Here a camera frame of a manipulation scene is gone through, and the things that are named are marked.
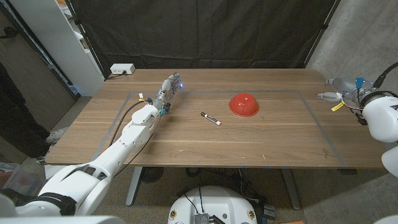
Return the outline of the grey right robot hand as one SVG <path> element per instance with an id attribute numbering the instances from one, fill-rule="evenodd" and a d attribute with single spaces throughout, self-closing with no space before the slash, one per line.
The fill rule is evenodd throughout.
<path id="1" fill-rule="evenodd" d="M 325 86 L 332 86 L 334 91 L 318 93 L 317 97 L 333 103 L 343 103 L 350 108 L 363 108 L 361 98 L 367 91 L 373 88 L 373 82 L 365 80 L 363 77 L 354 79 L 349 78 L 330 78 L 324 82 Z"/>

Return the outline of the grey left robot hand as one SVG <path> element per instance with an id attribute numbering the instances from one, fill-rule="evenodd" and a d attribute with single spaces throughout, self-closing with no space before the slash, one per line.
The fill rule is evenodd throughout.
<path id="1" fill-rule="evenodd" d="M 176 92 L 182 87 L 183 83 L 180 80 L 180 74 L 174 73 L 162 82 L 158 94 L 152 100 L 152 105 L 158 110 L 161 109 L 173 100 Z"/>

